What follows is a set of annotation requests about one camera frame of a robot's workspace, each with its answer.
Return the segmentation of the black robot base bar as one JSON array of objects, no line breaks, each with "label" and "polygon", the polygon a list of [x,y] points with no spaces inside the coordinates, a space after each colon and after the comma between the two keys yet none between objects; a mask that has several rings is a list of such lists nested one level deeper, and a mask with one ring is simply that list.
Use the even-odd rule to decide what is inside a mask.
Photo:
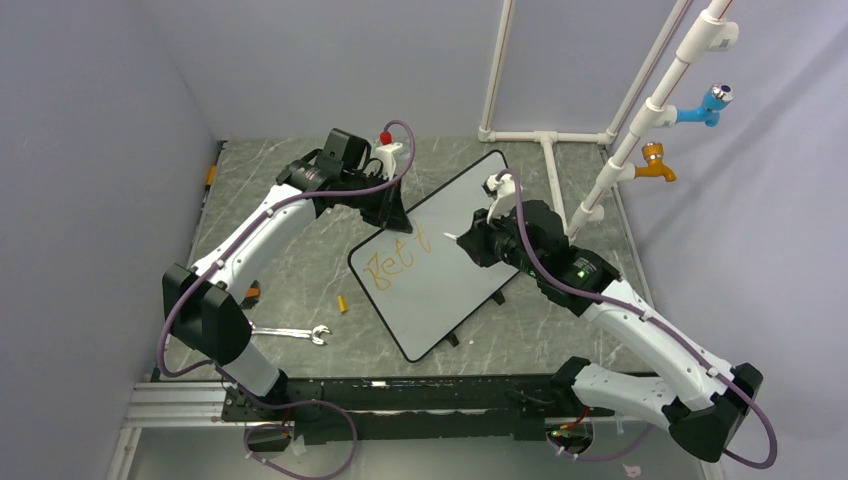
[{"label": "black robot base bar", "polygon": [[509,437],[542,441],[587,407],[548,374],[389,378],[292,378],[286,397],[249,399],[227,388],[221,418],[283,422],[307,444],[348,440]]}]

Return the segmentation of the white whiteboard black frame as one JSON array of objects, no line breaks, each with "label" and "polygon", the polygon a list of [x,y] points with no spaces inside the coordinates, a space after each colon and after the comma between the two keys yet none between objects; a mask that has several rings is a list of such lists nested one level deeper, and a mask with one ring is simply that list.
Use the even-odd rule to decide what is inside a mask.
[{"label": "white whiteboard black frame", "polygon": [[485,154],[408,210],[411,233],[380,230],[349,253],[350,270],[407,361],[421,360],[516,276],[503,263],[475,265],[448,237],[488,209],[482,184],[507,166],[501,151]]}]

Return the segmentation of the yellow marker cap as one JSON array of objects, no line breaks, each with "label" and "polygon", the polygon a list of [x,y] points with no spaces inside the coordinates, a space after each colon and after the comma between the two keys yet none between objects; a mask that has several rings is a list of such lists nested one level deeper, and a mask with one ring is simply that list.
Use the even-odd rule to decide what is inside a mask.
[{"label": "yellow marker cap", "polygon": [[338,304],[338,309],[339,309],[340,313],[345,314],[349,311],[347,301],[346,301],[344,296],[339,295],[337,297],[337,304]]}]

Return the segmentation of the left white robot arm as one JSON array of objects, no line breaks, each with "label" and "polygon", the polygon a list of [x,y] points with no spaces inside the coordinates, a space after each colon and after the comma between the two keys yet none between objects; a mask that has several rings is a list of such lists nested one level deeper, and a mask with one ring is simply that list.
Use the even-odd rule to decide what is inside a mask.
[{"label": "left white robot arm", "polygon": [[174,264],[162,277],[165,313],[156,361],[168,378],[214,366],[248,395],[264,420],[279,417],[290,400],[289,378],[253,343],[254,326],[241,304],[272,258],[325,211],[357,211],[380,229],[413,230],[401,183],[416,159],[412,134],[378,146],[334,128],[324,145],[284,166],[260,205],[209,254],[193,265]]}]

